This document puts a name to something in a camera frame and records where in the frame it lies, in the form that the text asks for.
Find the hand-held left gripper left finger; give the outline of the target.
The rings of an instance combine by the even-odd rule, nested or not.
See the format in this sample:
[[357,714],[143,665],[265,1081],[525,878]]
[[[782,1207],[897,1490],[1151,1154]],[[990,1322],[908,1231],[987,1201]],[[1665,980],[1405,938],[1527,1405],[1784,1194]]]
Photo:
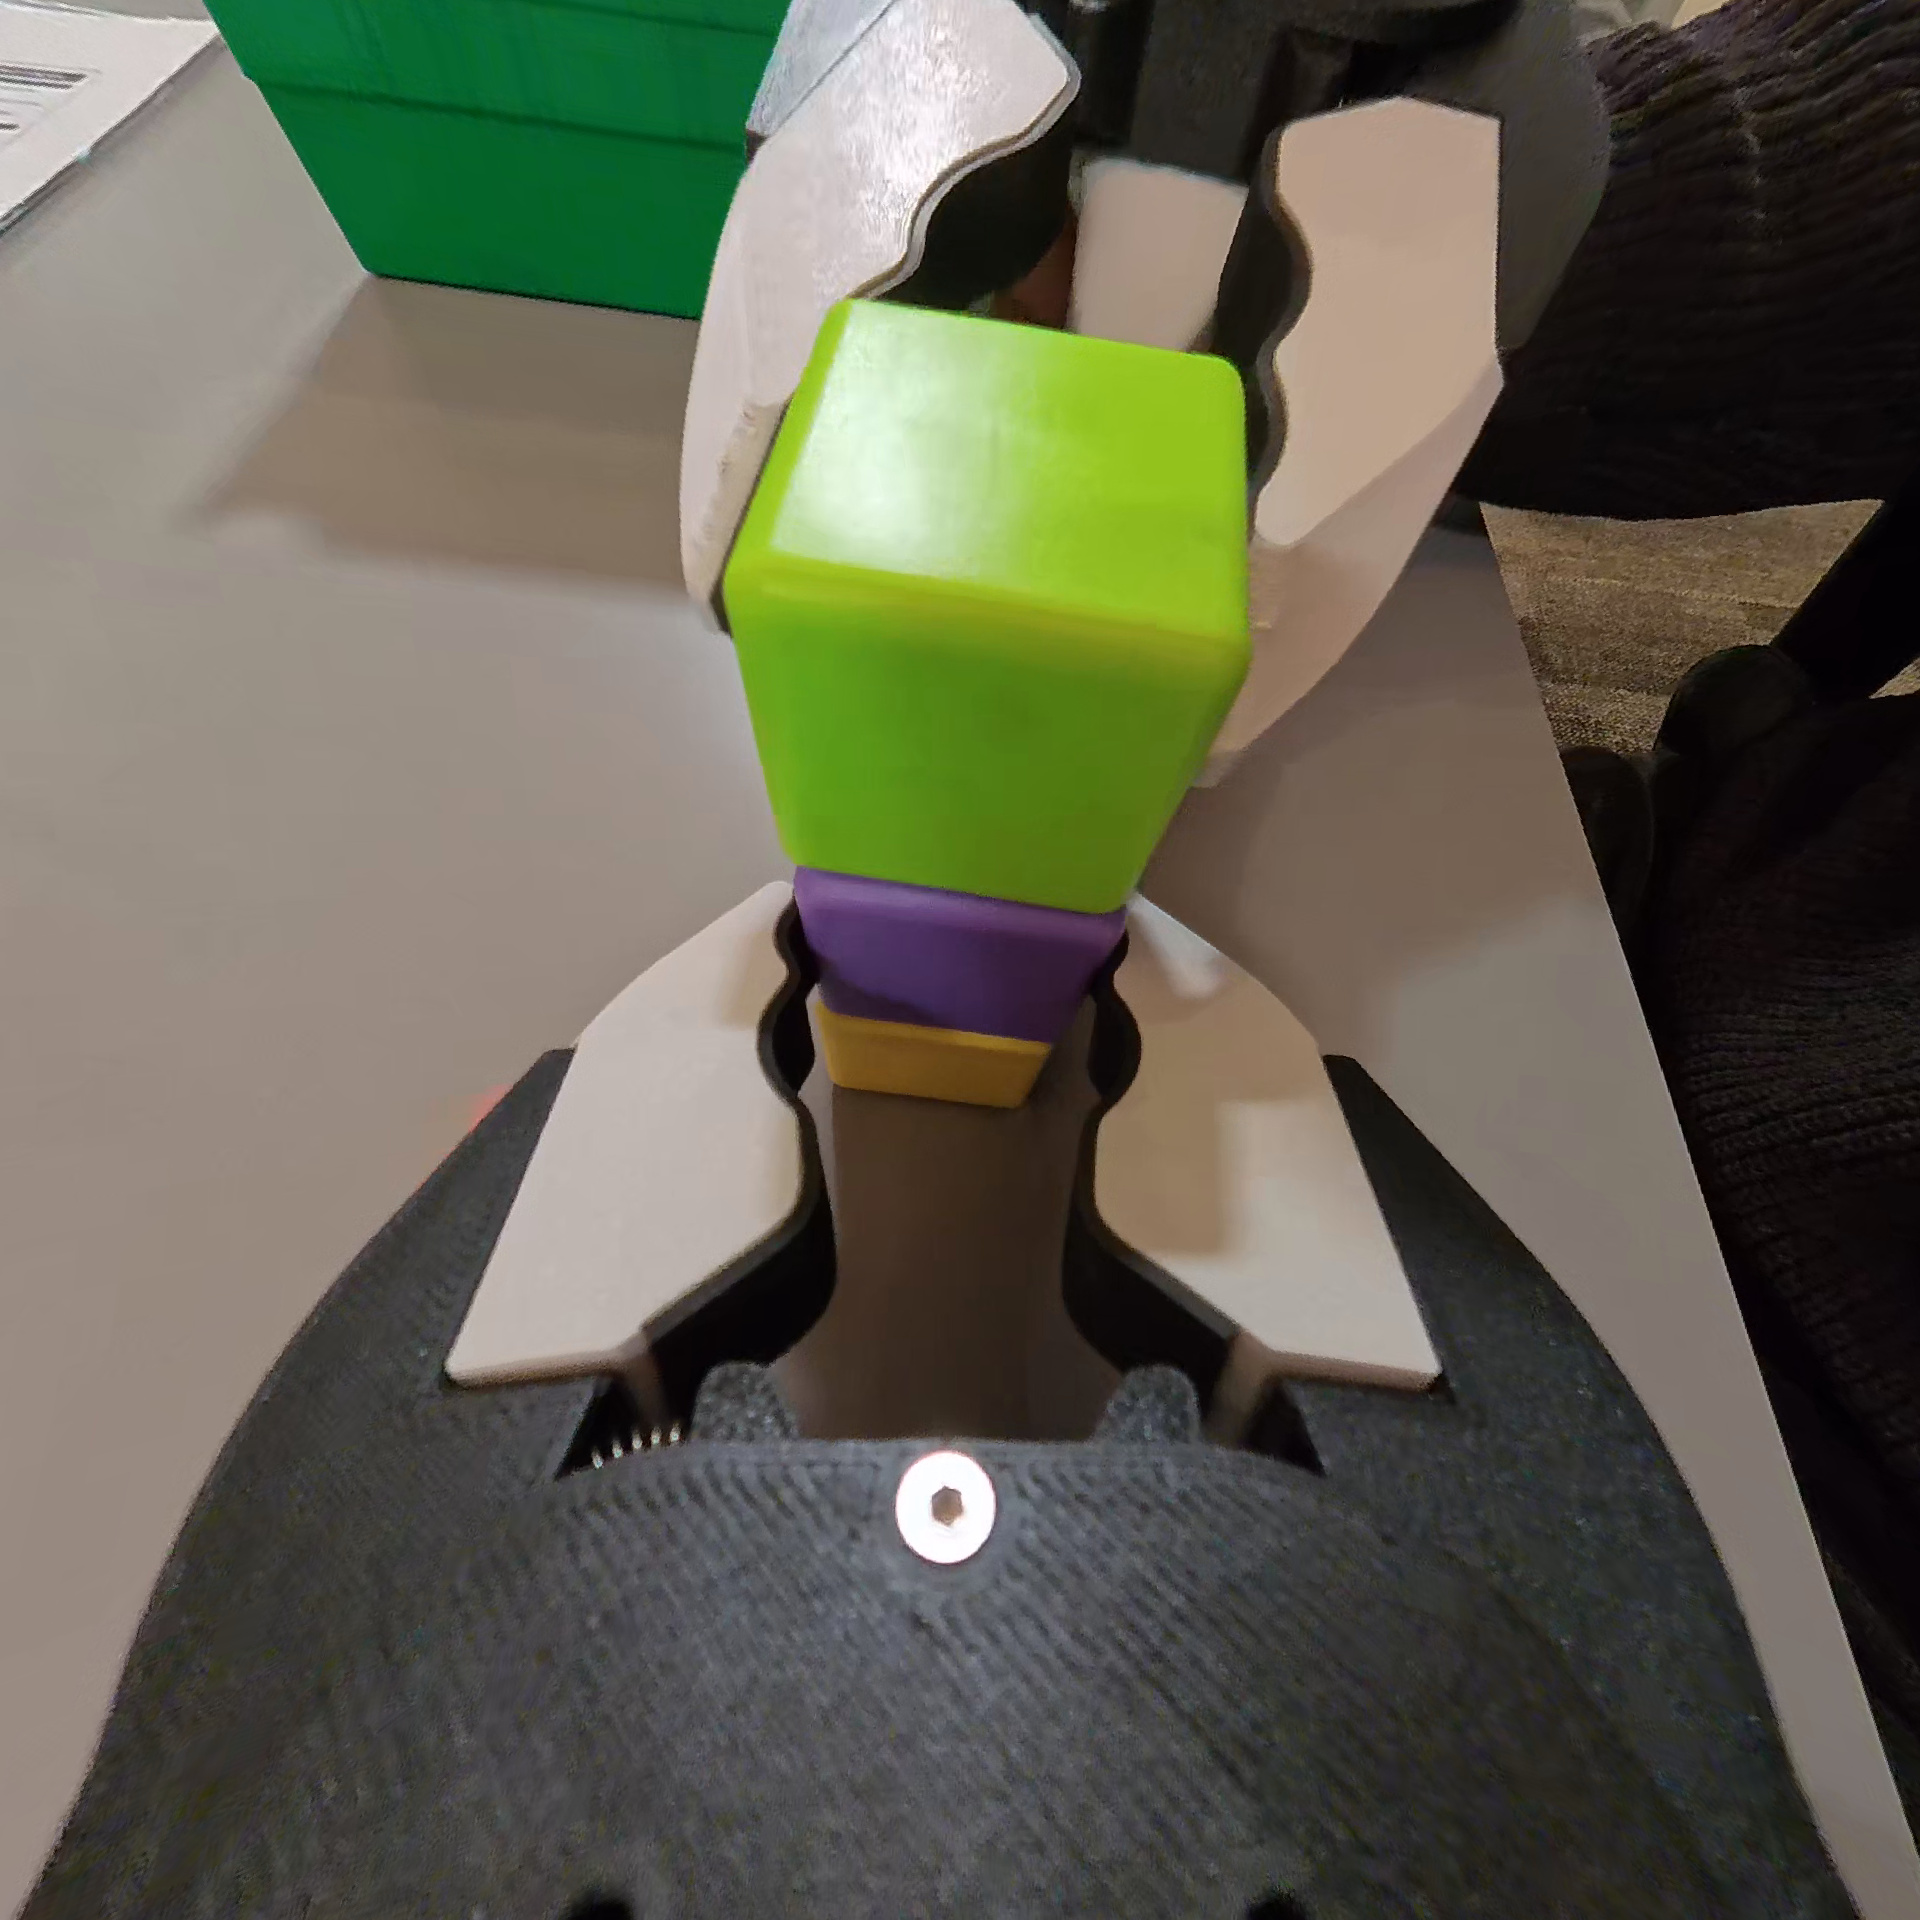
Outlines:
[[457,1387],[624,1378],[658,1427],[822,1316],[816,968],[785,881],[652,963],[581,1030],[444,1360]]

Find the lime green cube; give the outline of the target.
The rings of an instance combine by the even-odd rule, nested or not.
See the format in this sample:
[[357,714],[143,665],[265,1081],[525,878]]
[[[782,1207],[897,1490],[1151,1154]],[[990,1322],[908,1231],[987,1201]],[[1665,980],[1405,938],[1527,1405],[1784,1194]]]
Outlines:
[[1250,659],[1219,356],[844,301],[721,608],[798,869],[1108,914]]

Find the yellow cube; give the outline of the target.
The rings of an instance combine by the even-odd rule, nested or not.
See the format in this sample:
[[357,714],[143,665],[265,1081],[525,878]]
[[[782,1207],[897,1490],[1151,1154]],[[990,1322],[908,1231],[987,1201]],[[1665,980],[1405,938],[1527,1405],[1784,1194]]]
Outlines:
[[817,1035],[827,1079],[839,1090],[994,1111],[1021,1107],[1052,1055],[1043,1041],[860,1018],[823,1000]]

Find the grey desk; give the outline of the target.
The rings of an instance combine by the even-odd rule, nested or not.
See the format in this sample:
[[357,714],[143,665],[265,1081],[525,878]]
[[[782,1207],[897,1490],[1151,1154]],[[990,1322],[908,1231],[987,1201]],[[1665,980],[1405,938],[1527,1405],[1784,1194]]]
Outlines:
[[[4,239],[4,1917],[327,1284],[782,874],[684,603],[690,324],[364,277],[213,55]],[[1718,1533],[1860,1908],[1907,1823],[1500,571],[1436,535],[1147,896],[1361,1063]]]

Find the person's right forearm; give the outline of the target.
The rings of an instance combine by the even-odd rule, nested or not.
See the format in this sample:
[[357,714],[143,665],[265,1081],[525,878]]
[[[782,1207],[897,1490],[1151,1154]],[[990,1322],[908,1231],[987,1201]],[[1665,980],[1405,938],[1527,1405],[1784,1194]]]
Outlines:
[[1917,6],[1587,46],[1604,190],[1455,491],[1551,516],[1886,501],[1917,463]]

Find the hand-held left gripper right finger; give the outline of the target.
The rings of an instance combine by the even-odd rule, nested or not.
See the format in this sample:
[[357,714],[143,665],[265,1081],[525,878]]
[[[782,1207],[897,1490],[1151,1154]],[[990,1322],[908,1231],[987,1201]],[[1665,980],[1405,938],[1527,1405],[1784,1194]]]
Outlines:
[[1064,1301],[1121,1375],[1170,1368],[1241,1442],[1288,1381],[1428,1392],[1443,1366],[1306,1024],[1132,901],[1090,991],[1093,1104]]

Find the person's dark clothing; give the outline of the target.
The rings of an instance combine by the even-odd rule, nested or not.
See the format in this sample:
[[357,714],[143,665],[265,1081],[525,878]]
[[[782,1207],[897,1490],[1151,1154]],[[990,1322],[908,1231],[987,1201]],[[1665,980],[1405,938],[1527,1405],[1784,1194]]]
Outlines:
[[1915,694],[1772,644],[1561,769],[1867,1695],[1915,1728]]

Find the laminated paper sheet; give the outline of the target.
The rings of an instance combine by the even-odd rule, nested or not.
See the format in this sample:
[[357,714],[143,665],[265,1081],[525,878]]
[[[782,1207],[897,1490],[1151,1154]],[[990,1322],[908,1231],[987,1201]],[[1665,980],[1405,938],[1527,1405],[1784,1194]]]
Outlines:
[[2,228],[220,45],[205,16],[2,5]]

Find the green plastic bin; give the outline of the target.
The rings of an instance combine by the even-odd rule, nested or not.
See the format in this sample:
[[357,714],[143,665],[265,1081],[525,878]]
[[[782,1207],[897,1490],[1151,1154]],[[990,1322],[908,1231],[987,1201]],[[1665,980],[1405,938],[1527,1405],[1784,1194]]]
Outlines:
[[696,321],[785,2],[210,2],[371,277]]

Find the purple cube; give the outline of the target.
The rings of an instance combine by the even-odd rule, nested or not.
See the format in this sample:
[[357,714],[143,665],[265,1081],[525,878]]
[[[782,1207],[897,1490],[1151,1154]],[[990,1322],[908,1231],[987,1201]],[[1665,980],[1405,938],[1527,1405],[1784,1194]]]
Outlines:
[[1106,914],[796,869],[820,997],[850,1018],[1055,1044],[1126,929]]

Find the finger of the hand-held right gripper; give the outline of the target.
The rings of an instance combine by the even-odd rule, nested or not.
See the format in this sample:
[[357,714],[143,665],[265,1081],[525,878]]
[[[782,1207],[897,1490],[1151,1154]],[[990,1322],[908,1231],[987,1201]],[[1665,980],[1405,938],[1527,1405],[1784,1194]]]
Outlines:
[[1251,494],[1251,659],[1201,786],[1369,626],[1502,391],[1500,159],[1496,116],[1388,99],[1291,122],[1261,164],[1304,295],[1251,362],[1278,447]]
[[771,106],[708,279],[684,406],[684,587],[720,581],[827,312],[967,309],[1021,279],[1064,215],[1081,77],[1020,5],[796,5]]

